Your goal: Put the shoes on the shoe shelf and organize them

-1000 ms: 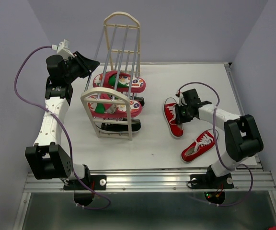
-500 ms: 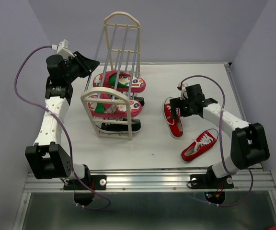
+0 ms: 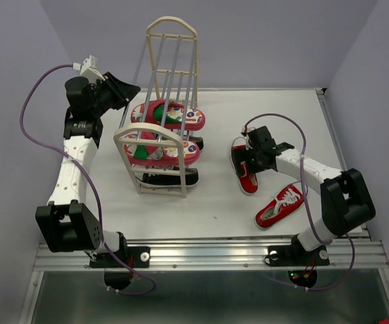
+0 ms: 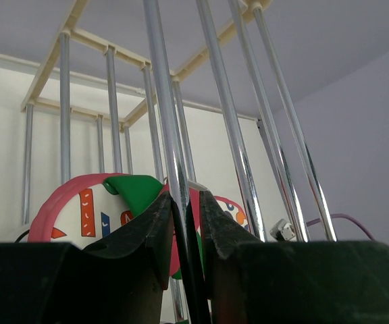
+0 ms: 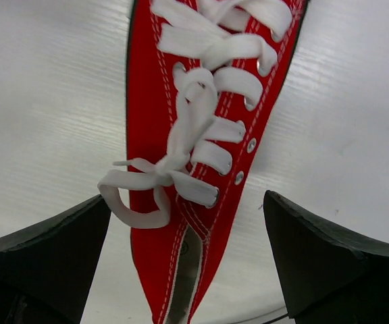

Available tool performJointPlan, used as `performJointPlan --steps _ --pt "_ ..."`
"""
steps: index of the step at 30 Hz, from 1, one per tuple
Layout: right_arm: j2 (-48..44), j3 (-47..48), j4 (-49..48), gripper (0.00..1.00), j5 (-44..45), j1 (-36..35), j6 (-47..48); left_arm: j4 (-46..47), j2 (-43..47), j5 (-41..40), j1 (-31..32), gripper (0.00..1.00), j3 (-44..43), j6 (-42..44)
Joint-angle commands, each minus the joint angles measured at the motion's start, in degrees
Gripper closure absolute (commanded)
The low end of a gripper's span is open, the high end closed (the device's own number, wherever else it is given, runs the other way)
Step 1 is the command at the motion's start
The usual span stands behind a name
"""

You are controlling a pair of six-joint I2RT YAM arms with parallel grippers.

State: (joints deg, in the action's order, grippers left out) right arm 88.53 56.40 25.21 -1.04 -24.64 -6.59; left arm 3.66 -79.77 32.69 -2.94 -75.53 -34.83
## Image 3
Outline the cream and chrome shoe shelf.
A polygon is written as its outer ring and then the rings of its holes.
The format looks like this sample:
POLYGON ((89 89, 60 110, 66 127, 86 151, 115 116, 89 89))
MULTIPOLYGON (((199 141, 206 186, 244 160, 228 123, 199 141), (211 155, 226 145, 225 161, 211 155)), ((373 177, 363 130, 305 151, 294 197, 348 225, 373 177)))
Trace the cream and chrome shoe shelf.
POLYGON ((194 163, 204 142, 198 109, 198 33, 174 16, 148 25, 142 55, 151 78, 142 102, 125 110, 113 140, 139 194, 185 197, 199 182, 194 163))

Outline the pink green flip-flop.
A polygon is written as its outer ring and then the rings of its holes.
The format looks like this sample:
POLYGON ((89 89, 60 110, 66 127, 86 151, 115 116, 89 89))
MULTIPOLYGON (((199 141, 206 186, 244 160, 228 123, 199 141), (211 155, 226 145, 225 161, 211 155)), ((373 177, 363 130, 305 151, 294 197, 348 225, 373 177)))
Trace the pink green flip-flop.
MULTIPOLYGON (((142 144, 124 144, 124 151, 133 165, 144 167, 179 166, 178 150, 169 146, 145 146, 142 144)), ((184 164, 191 165, 200 157, 199 146, 189 140, 183 141, 184 164)))
MULTIPOLYGON (((145 117, 145 122, 161 125, 161 119, 164 112, 164 99, 158 99, 149 103, 148 109, 145 104, 139 104, 133 108, 130 121, 132 123, 141 122, 145 117)), ((181 129, 183 117, 186 117, 184 129, 188 131, 199 131, 206 122, 205 114, 201 110, 185 108, 182 104, 170 101, 167 106, 167 113, 164 128, 168 130, 181 129)))

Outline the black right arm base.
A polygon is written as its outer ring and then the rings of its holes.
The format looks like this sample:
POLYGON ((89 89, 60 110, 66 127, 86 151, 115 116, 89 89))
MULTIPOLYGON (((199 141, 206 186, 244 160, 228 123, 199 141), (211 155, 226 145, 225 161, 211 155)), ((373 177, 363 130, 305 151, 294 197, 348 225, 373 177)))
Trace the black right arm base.
POLYGON ((325 246, 311 252, 292 246, 269 246, 263 262, 270 267, 289 267, 288 277, 292 284, 302 288, 313 288, 317 282, 317 267, 330 264, 325 246))

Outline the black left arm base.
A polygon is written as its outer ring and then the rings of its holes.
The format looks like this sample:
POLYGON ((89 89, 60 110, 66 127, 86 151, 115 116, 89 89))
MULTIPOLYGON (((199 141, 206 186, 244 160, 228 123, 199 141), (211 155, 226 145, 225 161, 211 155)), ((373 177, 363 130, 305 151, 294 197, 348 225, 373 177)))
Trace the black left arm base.
MULTIPOLYGON (((149 268, 151 249, 148 246, 129 246, 125 250, 113 253, 120 261, 133 269, 149 268)), ((123 267, 108 252, 94 252, 90 256, 89 267, 105 271, 104 283, 111 291, 128 292, 127 288, 132 283, 134 273, 123 267)))

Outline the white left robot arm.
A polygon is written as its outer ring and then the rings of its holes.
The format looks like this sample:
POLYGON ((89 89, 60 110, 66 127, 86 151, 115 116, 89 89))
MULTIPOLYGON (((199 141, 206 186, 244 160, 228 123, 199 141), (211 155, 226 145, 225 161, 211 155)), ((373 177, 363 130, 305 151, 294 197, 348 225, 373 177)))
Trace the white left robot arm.
POLYGON ((83 251, 92 259, 105 258, 115 266, 128 260, 129 250, 120 232, 103 230, 86 205, 90 167, 98 151, 108 110, 125 108, 140 92, 111 73, 90 81, 77 76, 65 83, 69 107, 63 129, 63 159, 53 193, 35 218, 51 252, 83 251))

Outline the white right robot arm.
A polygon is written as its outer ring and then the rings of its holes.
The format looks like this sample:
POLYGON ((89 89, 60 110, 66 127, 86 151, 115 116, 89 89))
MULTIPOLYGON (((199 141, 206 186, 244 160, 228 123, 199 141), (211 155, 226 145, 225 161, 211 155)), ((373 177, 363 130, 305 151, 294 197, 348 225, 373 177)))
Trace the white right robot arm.
POLYGON ((316 250, 375 217, 375 207, 360 171, 342 171, 306 158, 287 142, 276 143, 267 127, 248 129, 246 144, 231 150, 238 176, 272 169, 301 182, 321 198, 321 219, 295 235, 290 245, 277 249, 276 261, 305 263, 316 250))

